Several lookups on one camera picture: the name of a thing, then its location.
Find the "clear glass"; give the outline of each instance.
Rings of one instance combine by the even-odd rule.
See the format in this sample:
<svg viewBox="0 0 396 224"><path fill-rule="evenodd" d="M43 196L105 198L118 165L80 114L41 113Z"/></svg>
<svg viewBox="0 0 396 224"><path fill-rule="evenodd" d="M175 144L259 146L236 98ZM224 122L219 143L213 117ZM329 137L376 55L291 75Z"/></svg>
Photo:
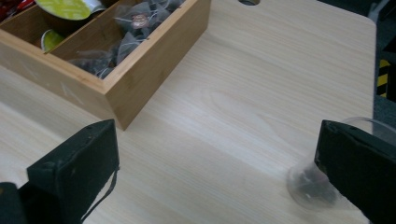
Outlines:
<svg viewBox="0 0 396 224"><path fill-rule="evenodd" d="M360 117L342 122L396 146L396 130L385 123ZM329 182L329 178L315 165L314 158L315 151L289 169L287 187L294 201L315 211L326 208L357 209Z"/></svg>

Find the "light wood tabletop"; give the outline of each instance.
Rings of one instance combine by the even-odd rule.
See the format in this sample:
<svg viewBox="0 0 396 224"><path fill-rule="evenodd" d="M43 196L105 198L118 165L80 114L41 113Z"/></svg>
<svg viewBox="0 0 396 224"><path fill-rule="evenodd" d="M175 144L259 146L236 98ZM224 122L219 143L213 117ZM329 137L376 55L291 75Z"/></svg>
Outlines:
<svg viewBox="0 0 396 224"><path fill-rule="evenodd" d="M118 130L117 186L86 223L367 223L305 211L286 176L323 119L372 116L374 70L367 18L314 0L213 0L206 32ZM0 76L0 182L20 187L30 164L99 119Z"/></svg>

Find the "wooden box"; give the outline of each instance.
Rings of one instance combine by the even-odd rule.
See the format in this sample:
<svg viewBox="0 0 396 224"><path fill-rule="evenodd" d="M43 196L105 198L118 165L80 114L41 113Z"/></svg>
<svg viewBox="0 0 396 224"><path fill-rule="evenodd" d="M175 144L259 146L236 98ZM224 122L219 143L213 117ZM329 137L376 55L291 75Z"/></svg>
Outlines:
<svg viewBox="0 0 396 224"><path fill-rule="evenodd" d="M49 27L40 8L29 8L0 24L0 65L125 130L206 29L210 9L210 0L186 0L105 79L67 61L120 41L117 5L138 2L119 1L48 53L34 42Z"/></svg>

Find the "table hole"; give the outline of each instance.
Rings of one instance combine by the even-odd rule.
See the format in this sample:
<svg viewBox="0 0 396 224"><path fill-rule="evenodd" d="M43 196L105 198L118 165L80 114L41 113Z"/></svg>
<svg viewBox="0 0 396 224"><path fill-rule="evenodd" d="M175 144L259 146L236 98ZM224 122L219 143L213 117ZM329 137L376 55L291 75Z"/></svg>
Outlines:
<svg viewBox="0 0 396 224"><path fill-rule="evenodd" d="M246 6L257 6L260 3L260 0L238 0L238 1Z"/></svg>

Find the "wooden table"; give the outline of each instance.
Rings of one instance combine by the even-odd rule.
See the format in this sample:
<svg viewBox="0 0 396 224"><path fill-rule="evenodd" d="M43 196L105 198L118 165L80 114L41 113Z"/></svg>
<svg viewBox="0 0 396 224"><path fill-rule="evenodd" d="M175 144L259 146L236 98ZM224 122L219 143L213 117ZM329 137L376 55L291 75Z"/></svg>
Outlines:
<svg viewBox="0 0 396 224"><path fill-rule="evenodd" d="M308 212L288 169L320 122L371 117L375 25L314 0L213 0L210 24L129 128L115 191L86 223L367 223ZM98 118L0 67L0 181Z"/></svg>

